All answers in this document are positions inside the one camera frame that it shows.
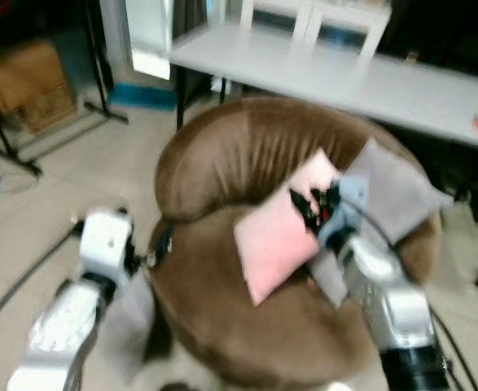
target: tile floor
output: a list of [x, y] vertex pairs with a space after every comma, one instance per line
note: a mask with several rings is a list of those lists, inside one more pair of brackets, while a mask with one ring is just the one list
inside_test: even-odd
[[[0, 296], [69, 225], [71, 214], [96, 206], [126, 204], [135, 217], [136, 244], [144, 252], [159, 218], [154, 169], [174, 133], [172, 113], [126, 110], [130, 125], [108, 122], [42, 159], [45, 176], [32, 189], [0, 196]], [[18, 172], [0, 160], [0, 173]], [[453, 331], [478, 380], [478, 226], [465, 208], [445, 211], [444, 252], [428, 295]], [[77, 243], [68, 243], [15, 296], [0, 314], [0, 391], [5, 389], [24, 349], [36, 312], [77, 266]], [[86, 364], [84, 391], [156, 391], [168, 380], [185, 380], [201, 391], [224, 386], [180, 345], [174, 359], [156, 362], [131, 386], [121, 383], [94, 351]], [[386, 389], [377, 365], [355, 381], [357, 391]]]

